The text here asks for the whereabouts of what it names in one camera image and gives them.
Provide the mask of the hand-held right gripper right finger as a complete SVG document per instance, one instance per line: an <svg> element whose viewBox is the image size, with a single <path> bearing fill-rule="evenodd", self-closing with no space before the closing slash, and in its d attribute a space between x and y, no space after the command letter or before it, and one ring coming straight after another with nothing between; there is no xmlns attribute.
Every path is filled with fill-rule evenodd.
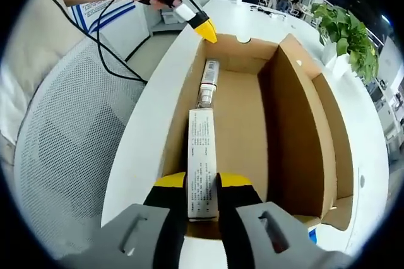
<svg viewBox="0 0 404 269"><path fill-rule="evenodd" d="M272 202L262 202L244 176L217 175L219 230L228 268L348 268L351 258L325 251L307 227Z"/></svg>

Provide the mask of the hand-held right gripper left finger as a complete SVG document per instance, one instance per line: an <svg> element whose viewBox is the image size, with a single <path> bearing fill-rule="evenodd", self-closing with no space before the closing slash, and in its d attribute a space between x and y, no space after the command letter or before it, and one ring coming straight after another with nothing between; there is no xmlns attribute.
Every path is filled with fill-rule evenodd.
<svg viewBox="0 0 404 269"><path fill-rule="evenodd" d="M187 225L186 175L160 178L143 204L105 224L91 246L69 254L63 268L178 268Z"/></svg>

